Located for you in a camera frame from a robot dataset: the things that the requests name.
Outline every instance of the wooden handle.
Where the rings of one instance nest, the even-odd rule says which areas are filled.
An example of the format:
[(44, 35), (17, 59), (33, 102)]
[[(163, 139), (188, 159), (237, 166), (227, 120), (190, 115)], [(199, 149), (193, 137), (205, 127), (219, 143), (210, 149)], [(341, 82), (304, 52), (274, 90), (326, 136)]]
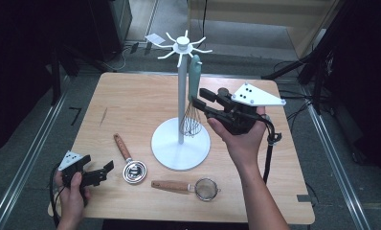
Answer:
[(170, 189), (178, 191), (188, 191), (189, 183), (173, 180), (153, 180), (151, 181), (151, 187), (156, 189)]
[(115, 133), (114, 135), (117, 147), (119, 148), (119, 151), (122, 153), (122, 156), (124, 157), (124, 160), (131, 159), (130, 152), (128, 152), (127, 147), (125, 146), (122, 137), (120, 137), (119, 133)]

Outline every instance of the metal strainer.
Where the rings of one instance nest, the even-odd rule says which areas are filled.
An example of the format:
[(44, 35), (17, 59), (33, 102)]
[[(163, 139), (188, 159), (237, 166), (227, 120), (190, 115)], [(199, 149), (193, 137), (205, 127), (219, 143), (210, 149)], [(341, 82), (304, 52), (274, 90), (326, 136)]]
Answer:
[(130, 184), (140, 183), (146, 177), (146, 165), (141, 161), (134, 161), (131, 158), (130, 152), (119, 133), (115, 133), (113, 137), (120, 153), (127, 163), (123, 170), (123, 178)]
[(195, 185), (183, 181), (174, 180), (153, 180), (151, 187), (165, 190), (188, 191), (196, 193), (201, 200), (209, 201), (217, 196), (220, 189), (217, 184), (210, 178), (201, 178)]

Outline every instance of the white stand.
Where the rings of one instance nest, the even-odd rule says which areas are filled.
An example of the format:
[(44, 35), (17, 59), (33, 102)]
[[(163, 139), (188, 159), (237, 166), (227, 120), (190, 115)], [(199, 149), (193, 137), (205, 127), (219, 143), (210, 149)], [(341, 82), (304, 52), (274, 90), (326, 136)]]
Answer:
[(186, 82), (187, 82), (187, 67), (188, 55), (192, 57), (191, 51), (200, 53), (208, 53), (211, 51), (201, 51), (193, 48), (193, 44), (202, 42), (206, 37), (203, 37), (197, 42), (190, 43), (188, 39), (188, 31), (185, 36), (180, 36), (176, 40), (172, 39), (167, 33), (170, 40), (175, 42), (170, 46), (161, 46), (161, 48), (172, 48), (172, 51), (164, 57), (167, 58), (173, 54), (179, 54), (178, 60), (178, 117), (169, 119), (160, 124), (155, 130), (151, 147), (157, 160), (174, 171), (186, 171), (200, 165), (208, 156), (211, 139), (208, 131), (202, 126), (202, 130), (193, 137), (184, 136), (180, 132), (181, 120), (185, 116), (186, 103)]
[(180, 122), (178, 118), (163, 122), (155, 130), (151, 141), (152, 151), (157, 160), (174, 171), (191, 170), (200, 165), (211, 148), (211, 138), (203, 126), (193, 137), (182, 135), (184, 143), (179, 144), (177, 128)]

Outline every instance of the left hand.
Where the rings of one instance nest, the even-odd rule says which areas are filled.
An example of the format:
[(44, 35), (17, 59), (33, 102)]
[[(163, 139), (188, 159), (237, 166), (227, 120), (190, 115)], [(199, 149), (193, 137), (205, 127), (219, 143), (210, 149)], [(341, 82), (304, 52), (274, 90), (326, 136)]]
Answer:
[[(71, 188), (63, 188), (62, 172), (56, 172), (56, 184), (58, 186), (62, 217), (58, 229), (77, 229), (83, 219), (83, 198), (79, 191), (82, 174), (76, 172), (71, 180)], [(89, 190), (85, 189), (85, 197), (89, 200)]]

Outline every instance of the finger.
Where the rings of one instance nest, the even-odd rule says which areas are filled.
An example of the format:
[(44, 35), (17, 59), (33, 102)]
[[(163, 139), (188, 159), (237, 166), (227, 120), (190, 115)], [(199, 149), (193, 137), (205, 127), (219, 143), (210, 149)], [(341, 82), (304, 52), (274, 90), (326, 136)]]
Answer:
[(265, 106), (258, 106), (257, 107), (257, 114), (259, 114), (259, 115), (265, 114)]
[(211, 126), (213, 131), (220, 136), (224, 142), (229, 139), (229, 137), (232, 135), (219, 121), (217, 121), (215, 118), (209, 118), (208, 124)]
[(71, 190), (79, 190), (80, 182), (82, 181), (82, 174), (80, 172), (75, 172), (71, 180)]
[(86, 199), (89, 200), (91, 197), (89, 189), (85, 187), (85, 188), (83, 188), (83, 190), (85, 191), (84, 194), (85, 194)]
[(59, 171), (59, 170), (56, 171), (55, 180), (56, 180), (56, 185), (58, 187), (61, 187), (63, 185), (63, 182), (62, 182), (62, 171)]

